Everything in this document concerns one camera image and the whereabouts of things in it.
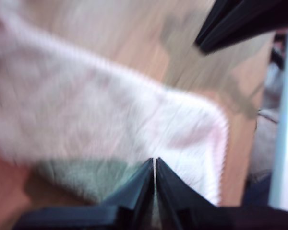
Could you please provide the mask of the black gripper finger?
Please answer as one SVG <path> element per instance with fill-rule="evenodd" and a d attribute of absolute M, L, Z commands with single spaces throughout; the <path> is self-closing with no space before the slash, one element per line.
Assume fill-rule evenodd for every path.
<path fill-rule="evenodd" d="M 243 0 L 204 39 L 201 52 L 213 53 L 223 48 L 214 46 L 223 39 L 255 36 L 288 28 L 288 0 Z"/>
<path fill-rule="evenodd" d="M 114 230 L 137 230 L 154 195 L 154 162 L 149 158 L 114 194 L 102 202 L 115 207 Z"/>
<path fill-rule="evenodd" d="M 225 19 L 231 11 L 237 8 L 242 0 L 216 0 L 213 4 L 212 9 L 207 15 L 207 18 L 202 25 L 195 41 L 194 45 L 201 48 L 204 39 L 209 35 L 209 33 L 223 20 Z M 245 41 L 245 37 L 234 37 L 229 36 L 227 39 L 218 42 L 214 48 L 225 48 L 228 46 L 235 45 Z"/>
<path fill-rule="evenodd" d="M 162 158 L 156 160 L 156 188 L 174 229 L 216 229 L 216 207 L 191 189 Z"/>

